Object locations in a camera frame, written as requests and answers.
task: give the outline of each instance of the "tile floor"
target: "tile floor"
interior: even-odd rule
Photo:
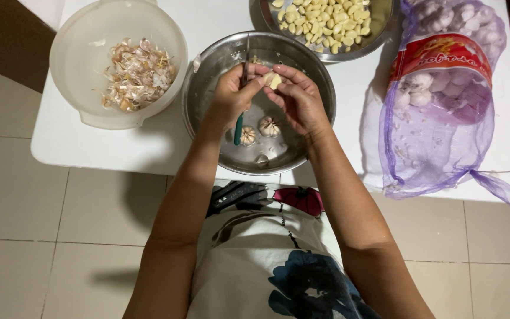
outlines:
[[[120,318],[170,178],[38,163],[40,98],[0,76],[0,319]],[[510,318],[508,206],[375,200],[438,319]]]

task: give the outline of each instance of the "metal bowl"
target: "metal bowl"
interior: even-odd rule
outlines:
[[[205,111],[220,75],[245,61],[247,37],[249,54],[256,55],[267,66],[285,64],[306,73],[320,89],[320,95],[330,122],[336,116],[336,92],[330,75],[322,62],[301,43],[269,32],[242,32],[230,35],[209,46],[201,54],[201,65],[196,73],[188,69],[182,89],[182,117],[192,138],[200,127]],[[263,137],[259,120],[272,116],[281,123],[282,134],[276,138]],[[233,129],[222,138],[220,166],[246,175],[274,175],[294,169],[307,160],[304,138],[287,123],[282,110],[259,92],[244,114],[244,126],[257,132],[255,144],[245,147],[233,144]]]
[[[292,0],[285,0],[285,4],[282,8],[273,6],[273,1],[274,0],[259,0],[263,18],[269,29],[274,33],[288,36],[302,44],[306,43],[304,35],[294,35],[288,30],[281,30],[279,27],[277,15],[279,11],[285,10],[288,5],[292,4]],[[322,47],[322,44],[317,45],[313,43],[310,45],[309,49],[323,62],[349,61],[366,56],[383,44],[389,38],[390,32],[397,27],[400,7],[400,0],[371,0],[371,3],[368,5],[371,11],[371,34],[362,37],[362,42],[360,44],[352,45],[351,51],[348,53],[344,53],[345,45],[339,49],[340,53],[338,54],[331,54],[329,48],[324,48],[323,53],[315,52],[314,50]]]

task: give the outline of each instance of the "bag of garlic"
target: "bag of garlic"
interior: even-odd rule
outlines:
[[[478,171],[493,137],[491,76],[505,24],[479,1],[401,0],[399,53],[381,110],[385,195],[403,199],[471,178],[510,204],[510,185]]]

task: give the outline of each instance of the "hand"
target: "hand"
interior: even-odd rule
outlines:
[[[274,65],[273,71],[285,81],[277,87],[278,92],[268,86],[263,91],[283,109],[294,130],[308,137],[330,128],[318,86],[306,74],[290,66]]]
[[[251,100],[265,84],[261,75],[269,72],[269,68],[260,64],[249,63],[251,81],[242,89],[244,63],[238,64],[224,73],[218,80],[214,99],[204,116],[203,123],[210,123],[222,131],[235,127],[237,118],[242,112],[251,108]]]

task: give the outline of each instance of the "knife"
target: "knife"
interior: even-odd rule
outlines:
[[[249,75],[249,34],[247,34],[247,51],[245,52],[245,66],[243,68],[243,76],[241,77],[241,88],[243,89],[248,82]],[[233,143],[235,145],[241,144],[241,130],[243,128],[243,113],[237,118],[235,123],[235,135],[233,136]]]

